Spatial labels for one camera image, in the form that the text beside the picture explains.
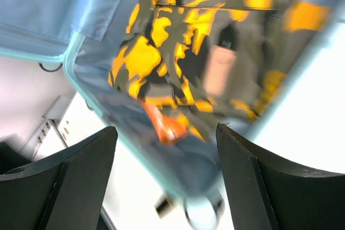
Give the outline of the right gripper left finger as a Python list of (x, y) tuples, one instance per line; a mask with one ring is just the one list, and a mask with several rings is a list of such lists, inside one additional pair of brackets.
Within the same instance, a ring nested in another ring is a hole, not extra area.
[(115, 229), (102, 203), (117, 139), (105, 127), (36, 161), (1, 154), (1, 229)]

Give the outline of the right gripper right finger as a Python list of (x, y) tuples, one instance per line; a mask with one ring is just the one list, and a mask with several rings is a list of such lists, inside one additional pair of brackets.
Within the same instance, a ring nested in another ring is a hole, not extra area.
[(287, 160), (219, 124), (235, 229), (344, 229), (344, 175)]

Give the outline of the orange tie-dye garment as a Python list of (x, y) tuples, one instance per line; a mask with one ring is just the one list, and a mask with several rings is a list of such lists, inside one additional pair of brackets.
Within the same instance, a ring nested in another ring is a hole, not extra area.
[(187, 128), (175, 118), (166, 116), (153, 104), (147, 104), (140, 100), (146, 114), (151, 120), (159, 141), (168, 146), (175, 145), (189, 134)]

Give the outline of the beige foundation bottle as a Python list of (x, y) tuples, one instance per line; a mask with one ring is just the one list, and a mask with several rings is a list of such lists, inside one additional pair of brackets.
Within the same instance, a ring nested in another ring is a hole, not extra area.
[(237, 60), (237, 48), (238, 32), (233, 25), (229, 24), (220, 31), (207, 59), (203, 88), (208, 95), (223, 95)]

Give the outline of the camouflage yellow green garment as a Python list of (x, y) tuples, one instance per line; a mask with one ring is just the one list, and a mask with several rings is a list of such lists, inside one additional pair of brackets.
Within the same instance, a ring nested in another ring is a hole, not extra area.
[[(328, 21), (334, 0), (140, 0), (109, 72), (109, 84), (155, 105), (203, 141), (228, 119), (255, 121)], [(211, 47), (229, 24), (237, 60), (223, 95), (203, 76)]]

